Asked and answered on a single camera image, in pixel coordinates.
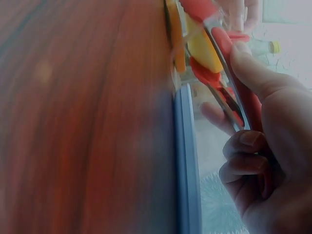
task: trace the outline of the red plastic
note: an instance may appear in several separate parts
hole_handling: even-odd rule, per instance
[[[199,23],[218,13],[217,6],[211,0],[180,0],[180,3],[184,12]]]

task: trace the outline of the red scissor handle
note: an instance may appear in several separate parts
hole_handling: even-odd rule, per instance
[[[211,30],[212,36],[214,37],[221,53],[228,65],[229,71],[232,76],[232,82],[235,86],[236,93],[240,99],[243,111],[246,114],[246,118],[249,122],[251,130],[263,132],[262,121],[261,121],[261,103],[258,97],[245,86],[235,75],[231,67],[230,54],[232,50],[233,42],[231,41],[228,34],[220,27],[214,27]],[[263,149],[259,152],[261,155],[267,156],[268,159],[273,157],[273,154],[269,148]],[[263,198],[268,198],[273,190],[273,176],[271,170],[258,176],[259,188]]]
[[[230,54],[233,42],[222,28],[214,27],[211,30],[211,33],[229,67],[232,82],[237,91],[237,98],[241,101],[241,105],[245,111],[250,128],[255,131],[263,132],[261,122],[261,103],[258,97],[236,77],[232,70]]]

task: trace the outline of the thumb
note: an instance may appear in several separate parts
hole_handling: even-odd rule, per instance
[[[295,78],[266,68],[252,57],[248,46],[241,41],[232,47],[231,66],[237,78],[251,89],[261,102],[272,93],[287,87],[308,91]]]

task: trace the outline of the scissor blade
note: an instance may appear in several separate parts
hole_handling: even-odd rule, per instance
[[[222,66],[223,66],[224,72],[227,75],[227,77],[229,79],[229,82],[230,82],[230,85],[233,88],[233,91],[235,93],[237,104],[238,104],[238,106],[240,108],[240,111],[241,111],[241,113],[243,115],[243,119],[244,119],[244,123],[245,123],[245,129],[250,129],[250,123],[248,122],[247,115],[246,115],[245,110],[244,110],[244,108],[242,106],[242,102],[240,100],[240,95],[237,92],[237,89],[236,89],[236,87],[234,85],[233,78],[232,78],[229,66],[228,66],[226,60],[224,59],[224,56],[223,56],[223,54],[222,54],[218,44],[216,43],[215,38],[212,35],[212,29],[214,27],[222,28],[222,25],[221,25],[221,23],[217,19],[214,19],[214,20],[207,19],[203,23],[204,23],[205,32],[207,33],[207,36],[209,37],[210,41],[213,44],[213,47],[214,47],[214,49],[216,51],[216,54],[217,54],[218,58],[220,59],[220,62],[222,64]]]

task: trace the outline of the plastic bottle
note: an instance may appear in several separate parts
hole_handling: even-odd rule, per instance
[[[281,46],[279,41],[263,41],[251,38],[247,44],[251,49],[254,57],[266,54],[281,53]]]

